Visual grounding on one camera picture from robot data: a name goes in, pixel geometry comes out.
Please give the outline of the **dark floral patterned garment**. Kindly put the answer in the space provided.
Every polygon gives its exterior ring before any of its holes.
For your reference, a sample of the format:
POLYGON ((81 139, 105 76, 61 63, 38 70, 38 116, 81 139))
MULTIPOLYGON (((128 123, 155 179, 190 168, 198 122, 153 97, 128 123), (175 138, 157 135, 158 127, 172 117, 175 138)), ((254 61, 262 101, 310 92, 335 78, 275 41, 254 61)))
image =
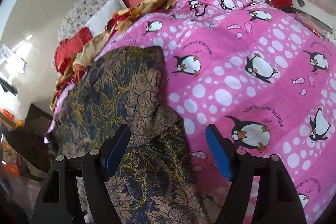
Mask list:
POLYGON ((163 67, 158 46, 124 46, 99 58, 56 114, 49 148, 82 156, 126 124, 129 145, 106 183, 122 223, 209 223, 183 119, 163 97, 163 67))

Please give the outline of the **dark wooden side table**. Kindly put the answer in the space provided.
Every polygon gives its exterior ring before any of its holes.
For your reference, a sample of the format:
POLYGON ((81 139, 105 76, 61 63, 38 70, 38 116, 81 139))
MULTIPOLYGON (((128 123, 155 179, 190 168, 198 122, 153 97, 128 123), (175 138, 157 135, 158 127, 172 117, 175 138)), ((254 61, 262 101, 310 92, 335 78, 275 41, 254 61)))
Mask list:
POLYGON ((47 173, 51 166, 45 133, 52 116, 38 106, 31 104, 24 125, 3 131, 9 145, 33 167, 47 173))

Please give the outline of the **pink penguin quilt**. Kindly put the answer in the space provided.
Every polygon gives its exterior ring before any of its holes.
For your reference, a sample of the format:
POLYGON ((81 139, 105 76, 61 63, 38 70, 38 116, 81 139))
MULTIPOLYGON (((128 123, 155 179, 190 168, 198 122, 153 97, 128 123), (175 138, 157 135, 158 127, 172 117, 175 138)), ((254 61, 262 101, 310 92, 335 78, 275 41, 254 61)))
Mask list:
POLYGON ((114 33, 92 64, 124 46, 162 49, 163 97, 183 119, 209 223, 230 185, 206 143, 211 123, 252 155, 279 155, 314 223, 335 195, 335 45, 263 2, 176 1, 114 33))

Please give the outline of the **large red heart pillow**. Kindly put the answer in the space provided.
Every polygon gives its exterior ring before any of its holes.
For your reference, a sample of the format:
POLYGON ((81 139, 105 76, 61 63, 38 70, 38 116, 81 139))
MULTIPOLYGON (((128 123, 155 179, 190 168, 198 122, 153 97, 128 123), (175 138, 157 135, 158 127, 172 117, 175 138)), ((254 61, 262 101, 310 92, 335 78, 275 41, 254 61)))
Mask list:
POLYGON ((84 27, 71 38, 61 41, 54 54, 54 67, 57 73, 63 75, 71 57, 80 52, 91 39, 89 28, 84 27))

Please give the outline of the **white rectangular pillow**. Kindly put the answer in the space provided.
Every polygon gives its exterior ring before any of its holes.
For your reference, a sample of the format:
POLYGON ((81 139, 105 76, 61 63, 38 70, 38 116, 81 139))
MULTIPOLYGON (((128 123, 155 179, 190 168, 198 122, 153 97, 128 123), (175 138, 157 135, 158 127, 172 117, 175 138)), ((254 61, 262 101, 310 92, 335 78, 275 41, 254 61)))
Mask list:
POLYGON ((126 4, 123 0, 109 0, 98 12, 96 12, 90 20, 85 24, 85 27, 90 30, 91 35, 97 36, 104 32, 105 26, 112 18, 113 14, 119 10, 126 9, 126 4))

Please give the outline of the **red and gold blanket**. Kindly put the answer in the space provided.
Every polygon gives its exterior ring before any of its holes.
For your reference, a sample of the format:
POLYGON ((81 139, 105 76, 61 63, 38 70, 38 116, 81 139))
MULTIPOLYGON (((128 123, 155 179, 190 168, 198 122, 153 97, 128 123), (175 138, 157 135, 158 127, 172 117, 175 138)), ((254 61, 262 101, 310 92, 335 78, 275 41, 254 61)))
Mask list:
POLYGON ((102 51, 114 33, 122 34, 136 20, 150 12, 171 11, 176 2, 176 0, 144 0, 138 6, 115 12, 105 26, 104 32, 92 37, 80 52, 72 56, 64 74, 60 74, 56 80, 56 87, 50 103, 51 111, 55 112, 57 101, 65 87, 80 81, 86 67, 92 64, 93 59, 102 51))

